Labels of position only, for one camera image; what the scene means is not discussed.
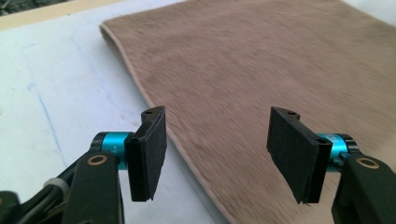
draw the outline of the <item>brown fabric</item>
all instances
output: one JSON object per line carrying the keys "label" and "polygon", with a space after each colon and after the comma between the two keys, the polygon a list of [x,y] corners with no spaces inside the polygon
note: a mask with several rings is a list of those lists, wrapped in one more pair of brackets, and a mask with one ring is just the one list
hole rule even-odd
{"label": "brown fabric", "polygon": [[294,201],[265,147],[272,105],[396,168],[396,30],[340,1],[189,1],[102,30],[232,223],[332,223],[339,174]]}

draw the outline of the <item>brown cloth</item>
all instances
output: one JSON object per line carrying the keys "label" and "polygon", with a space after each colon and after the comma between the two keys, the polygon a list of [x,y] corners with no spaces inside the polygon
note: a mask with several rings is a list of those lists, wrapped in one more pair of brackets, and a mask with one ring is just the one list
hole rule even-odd
{"label": "brown cloth", "polygon": [[343,2],[188,1],[101,28],[231,223],[332,223],[340,175],[295,202],[266,149],[272,105],[396,169],[396,29]]}

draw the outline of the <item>textured fabric surface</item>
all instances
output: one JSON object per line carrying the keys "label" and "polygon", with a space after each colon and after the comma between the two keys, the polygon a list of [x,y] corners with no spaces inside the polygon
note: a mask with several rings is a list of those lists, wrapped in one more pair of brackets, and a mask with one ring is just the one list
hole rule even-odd
{"label": "textured fabric surface", "polygon": [[340,1],[188,1],[101,28],[232,223],[332,223],[340,175],[294,201],[265,147],[272,105],[396,168],[396,30]]}

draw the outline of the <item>white table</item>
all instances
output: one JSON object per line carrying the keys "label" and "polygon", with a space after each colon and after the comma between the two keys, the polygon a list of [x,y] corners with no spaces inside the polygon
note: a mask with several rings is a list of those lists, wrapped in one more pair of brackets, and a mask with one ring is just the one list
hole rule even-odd
{"label": "white table", "polygon": [[[122,1],[0,32],[0,190],[24,202],[97,133],[136,131],[148,106],[99,25],[175,2]],[[396,25],[396,1],[347,2]],[[131,202],[124,171],[120,183],[126,223],[225,223],[170,141],[153,202]]]}

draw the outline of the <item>white surface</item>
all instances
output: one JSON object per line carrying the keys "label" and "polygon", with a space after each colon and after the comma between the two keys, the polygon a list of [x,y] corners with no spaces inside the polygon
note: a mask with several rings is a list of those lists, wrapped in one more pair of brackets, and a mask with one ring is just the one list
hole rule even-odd
{"label": "white surface", "polygon": [[[392,0],[346,0],[396,25]],[[99,24],[177,0],[129,0],[0,32],[0,190],[24,202],[88,150],[102,131],[132,132],[148,106],[106,46]],[[126,223],[224,221],[169,144],[155,200],[132,203]]]}

